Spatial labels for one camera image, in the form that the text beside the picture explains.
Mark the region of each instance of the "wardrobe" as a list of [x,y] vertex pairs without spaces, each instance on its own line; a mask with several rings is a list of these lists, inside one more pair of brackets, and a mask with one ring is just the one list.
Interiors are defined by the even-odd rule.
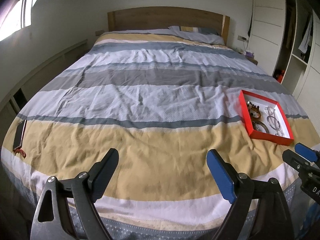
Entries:
[[253,0],[248,48],[320,135],[320,22],[306,0]]

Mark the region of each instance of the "open red box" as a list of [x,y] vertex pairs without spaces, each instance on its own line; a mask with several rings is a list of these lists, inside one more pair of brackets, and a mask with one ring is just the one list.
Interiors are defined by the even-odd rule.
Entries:
[[[243,118],[244,118],[244,125],[249,134],[251,139],[260,139],[260,140],[267,140],[270,142],[274,142],[276,144],[286,145],[289,146],[293,141],[293,134],[288,123],[288,120],[279,104],[279,102],[272,100],[270,98],[263,97],[261,95],[241,90],[239,95],[239,100],[242,108]],[[250,101],[254,105],[260,106],[261,118],[268,114],[265,113],[264,108],[265,106],[270,106],[275,109],[275,117],[280,123],[281,130],[283,132],[283,136],[277,136],[273,134],[268,134],[260,131],[256,131],[253,129],[252,121],[250,118],[250,114],[247,108],[247,102]],[[273,130],[267,122],[263,122],[269,129],[269,132],[275,133],[276,131]]]

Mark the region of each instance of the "striped duvet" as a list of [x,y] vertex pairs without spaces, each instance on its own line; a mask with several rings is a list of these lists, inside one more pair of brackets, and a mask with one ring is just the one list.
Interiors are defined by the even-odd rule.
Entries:
[[[106,33],[38,92],[5,137],[1,159],[9,177],[35,208],[48,176],[73,178],[116,148],[119,165],[95,204],[113,238],[212,237],[230,207],[206,165],[206,153],[215,148],[238,172],[279,179],[297,233],[310,199],[282,161],[292,147],[249,138],[239,92],[279,101],[295,143],[312,147],[320,138],[306,113],[242,55],[170,32]],[[12,153],[21,119],[28,120],[25,159]],[[242,236],[255,207],[252,202]]]

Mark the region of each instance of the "white stripe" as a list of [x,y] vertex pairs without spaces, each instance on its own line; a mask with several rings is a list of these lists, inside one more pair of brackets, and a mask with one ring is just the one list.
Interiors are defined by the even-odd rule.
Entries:
[[[38,195],[41,193],[49,176],[35,171],[4,147],[2,147],[1,160],[6,166],[9,165],[10,170],[14,170],[14,174],[18,178],[24,178],[26,187],[30,189],[30,184],[32,184],[37,189],[36,193]],[[288,181],[293,182],[298,176],[293,168],[283,163],[275,170],[255,179],[268,181],[272,177],[279,180],[284,190],[289,185]],[[73,200],[69,200],[70,204],[74,206]],[[168,221],[193,226],[224,217],[230,206],[221,194],[182,201],[135,201],[103,196],[95,203],[95,207],[100,213],[112,212],[135,220]]]
[[96,42],[95,45],[100,45],[100,44],[109,43],[109,42],[113,42],[113,43],[146,43],[149,41],[130,41],[130,40],[105,39],[105,40]]
[[320,151],[320,143],[312,147],[313,150]]
[[231,69],[266,74],[259,66],[254,65],[246,59],[228,58],[224,55],[201,53],[194,51],[173,50],[121,50],[116,52],[104,52],[97,54],[86,54],[68,69],[77,69],[88,65],[99,66],[109,63],[141,63],[141,62],[173,62],[189,63],[197,65],[213,65],[230,67]]
[[[281,102],[285,114],[305,115],[291,95],[248,89]],[[96,86],[38,92],[20,111],[26,116],[113,118],[174,122],[242,116],[239,88],[224,86]]]

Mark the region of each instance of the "nightstand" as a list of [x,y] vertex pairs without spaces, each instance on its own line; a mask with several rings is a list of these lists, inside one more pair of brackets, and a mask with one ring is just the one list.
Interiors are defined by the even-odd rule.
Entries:
[[246,58],[247,60],[249,60],[250,62],[252,62],[253,64],[258,65],[258,61],[256,61],[254,58],[252,58],[252,57],[247,57],[247,56],[245,56],[245,58]]

